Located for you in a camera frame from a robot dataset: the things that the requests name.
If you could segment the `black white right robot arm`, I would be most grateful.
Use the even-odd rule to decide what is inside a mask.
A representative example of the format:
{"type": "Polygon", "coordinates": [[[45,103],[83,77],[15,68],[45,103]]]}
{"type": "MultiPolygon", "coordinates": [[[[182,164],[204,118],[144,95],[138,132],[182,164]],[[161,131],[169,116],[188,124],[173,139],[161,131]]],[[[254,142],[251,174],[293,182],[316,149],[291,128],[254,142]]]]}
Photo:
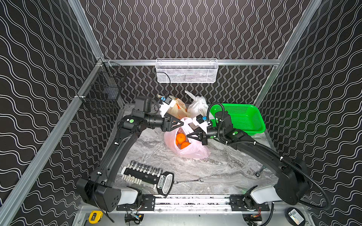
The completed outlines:
{"type": "Polygon", "coordinates": [[[303,161],[292,161],[257,142],[246,131],[233,125],[233,113],[230,114],[223,104],[219,106],[221,109],[215,112],[215,104],[211,104],[206,116],[195,117],[198,128],[188,134],[187,138],[197,140],[203,145],[207,145],[210,139],[216,139],[219,143],[254,158],[278,178],[274,185],[253,186],[249,189],[241,201],[246,209],[254,210],[262,203],[280,201],[290,205],[300,203],[317,210],[326,211],[331,208],[331,200],[326,191],[312,178],[303,161]],[[312,186],[321,192],[326,201],[325,205],[303,201],[302,198],[312,186]]]}

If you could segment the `yellow plastic bag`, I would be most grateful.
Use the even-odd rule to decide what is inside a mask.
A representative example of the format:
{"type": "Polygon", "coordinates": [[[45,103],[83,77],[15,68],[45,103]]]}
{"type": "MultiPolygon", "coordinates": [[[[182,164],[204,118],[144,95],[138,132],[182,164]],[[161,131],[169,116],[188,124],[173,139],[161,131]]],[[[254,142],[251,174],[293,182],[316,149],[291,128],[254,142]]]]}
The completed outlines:
{"type": "Polygon", "coordinates": [[[187,112],[186,104],[179,98],[171,96],[171,98],[176,102],[175,105],[168,109],[168,113],[178,119],[183,119],[185,117],[189,117],[189,113],[187,112]]]}

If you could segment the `white plastic bag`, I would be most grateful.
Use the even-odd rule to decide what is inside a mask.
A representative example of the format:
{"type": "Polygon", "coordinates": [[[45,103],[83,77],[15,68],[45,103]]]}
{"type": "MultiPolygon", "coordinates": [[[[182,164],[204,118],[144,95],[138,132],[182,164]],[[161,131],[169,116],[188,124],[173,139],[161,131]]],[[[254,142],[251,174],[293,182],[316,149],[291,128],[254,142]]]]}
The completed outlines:
{"type": "Polygon", "coordinates": [[[194,118],[198,115],[206,116],[208,110],[206,98],[203,96],[195,96],[188,91],[185,91],[185,93],[192,99],[192,103],[187,108],[188,117],[194,118]]]}

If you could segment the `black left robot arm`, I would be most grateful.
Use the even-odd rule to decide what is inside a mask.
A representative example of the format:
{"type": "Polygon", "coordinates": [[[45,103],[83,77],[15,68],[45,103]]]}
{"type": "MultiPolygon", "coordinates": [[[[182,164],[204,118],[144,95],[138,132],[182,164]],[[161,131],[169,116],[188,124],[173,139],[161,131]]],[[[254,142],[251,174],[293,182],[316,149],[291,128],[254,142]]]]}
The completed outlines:
{"type": "Polygon", "coordinates": [[[80,178],[76,183],[76,190],[85,203],[106,213],[112,212],[118,205],[136,202],[139,195],[136,189],[113,187],[129,150],[147,128],[173,131],[184,125],[181,120],[167,112],[176,101],[170,96],[161,97],[160,100],[159,104],[149,97],[137,97],[132,113],[119,121],[116,136],[98,166],[88,178],[80,178]]]}

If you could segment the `pink plastic bag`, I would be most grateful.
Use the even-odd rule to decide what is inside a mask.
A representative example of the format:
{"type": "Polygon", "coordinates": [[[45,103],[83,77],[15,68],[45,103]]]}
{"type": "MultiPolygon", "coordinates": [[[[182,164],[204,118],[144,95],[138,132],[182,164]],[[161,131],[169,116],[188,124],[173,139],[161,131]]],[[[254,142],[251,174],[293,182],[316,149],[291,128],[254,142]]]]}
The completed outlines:
{"type": "Polygon", "coordinates": [[[171,132],[165,132],[164,142],[166,146],[170,150],[172,150],[176,155],[183,158],[190,158],[196,160],[208,158],[211,152],[207,148],[207,146],[203,146],[200,141],[189,139],[186,137],[186,141],[190,142],[190,145],[184,149],[180,149],[180,145],[176,144],[176,135],[178,133],[183,133],[185,135],[188,135],[189,133],[192,133],[194,131],[189,125],[190,123],[192,123],[191,118],[185,117],[181,119],[181,121],[184,122],[184,125],[182,127],[173,130],[171,132]]]}

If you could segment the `orange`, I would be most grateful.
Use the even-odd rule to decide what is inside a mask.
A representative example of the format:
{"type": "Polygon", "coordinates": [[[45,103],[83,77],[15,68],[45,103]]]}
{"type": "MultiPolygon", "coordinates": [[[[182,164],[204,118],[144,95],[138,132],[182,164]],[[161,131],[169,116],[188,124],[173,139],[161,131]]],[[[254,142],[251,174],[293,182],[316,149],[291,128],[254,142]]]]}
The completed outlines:
{"type": "Polygon", "coordinates": [[[181,145],[181,144],[183,144],[184,142],[186,142],[186,136],[185,136],[185,134],[183,134],[183,133],[178,133],[178,134],[176,135],[176,144],[177,144],[177,145],[181,145]]]}
{"type": "Polygon", "coordinates": [[[190,145],[190,142],[185,141],[185,142],[183,142],[183,143],[180,145],[180,149],[184,149],[184,148],[186,148],[186,147],[189,146],[189,145],[190,145]]]}

